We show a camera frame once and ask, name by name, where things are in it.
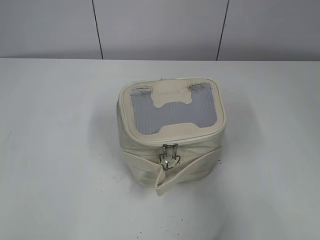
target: cosmetic bag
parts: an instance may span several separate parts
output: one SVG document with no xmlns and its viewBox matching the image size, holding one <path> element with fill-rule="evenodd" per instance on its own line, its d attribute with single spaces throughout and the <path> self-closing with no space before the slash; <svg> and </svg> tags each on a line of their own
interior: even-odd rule
<svg viewBox="0 0 320 240">
<path fill-rule="evenodd" d="M 119 142 L 134 179 L 157 194 L 207 176 L 220 157 L 226 114 L 206 78 L 135 82 L 117 102 Z"/>
</svg>

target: white tabletop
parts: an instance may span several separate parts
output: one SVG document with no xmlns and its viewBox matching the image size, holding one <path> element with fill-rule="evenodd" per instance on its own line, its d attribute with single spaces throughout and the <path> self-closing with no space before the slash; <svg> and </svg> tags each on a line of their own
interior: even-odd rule
<svg viewBox="0 0 320 240">
<path fill-rule="evenodd" d="M 221 164 L 162 197 L 122 161 L 132 81 L 207 77 Z M 320 62 L 0 59 L 0 239 L 320 239 Z"/>
</svg>

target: bag lid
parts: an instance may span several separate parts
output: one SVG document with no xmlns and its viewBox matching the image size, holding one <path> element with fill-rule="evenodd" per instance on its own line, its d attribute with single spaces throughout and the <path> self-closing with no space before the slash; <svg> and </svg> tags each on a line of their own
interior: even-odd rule
<svg viewBox="0 0 320 240">
<path fill-rule="evenodd" d="M 206 78 L 137 82 L 119 95 L 124 131 L 151 147 L 204 141 L 225 128 L 218 85 Z"/>
</svg>

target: metal zipper pull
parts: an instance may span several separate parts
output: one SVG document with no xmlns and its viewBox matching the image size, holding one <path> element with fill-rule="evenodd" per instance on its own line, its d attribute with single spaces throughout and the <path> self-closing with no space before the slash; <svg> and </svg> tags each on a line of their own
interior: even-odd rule
<svg viewBox="0 0 320 240">
<path fill-rule="evenodd" d="M 168 160 L 167 150 L 172 149 L 171 160 Z M 180 156 L 177 155 L 178 144 L 163 144 L 162 153 L 159 154 L 160 164 L 165 171 L 174 168 L 177 164 L 180 163 Z"/>
</svg>

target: clear plastic window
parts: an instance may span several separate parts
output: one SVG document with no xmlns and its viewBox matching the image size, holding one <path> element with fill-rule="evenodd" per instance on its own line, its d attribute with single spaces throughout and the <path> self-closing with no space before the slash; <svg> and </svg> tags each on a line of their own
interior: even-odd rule
<svg viewBox="0 0 320 240">
<path fill-rule="evenodd" d="M 190 85 L 192 102 L 175 101 L 160 108 L 154 106 L 150 88 L 131 91 L 136 129 L 144 135 L 155 134 L 166 125 L 193 123 L 206 128 L 217 122 L 217 113 L 211 86 L 208 83 Z"/>
</svg>

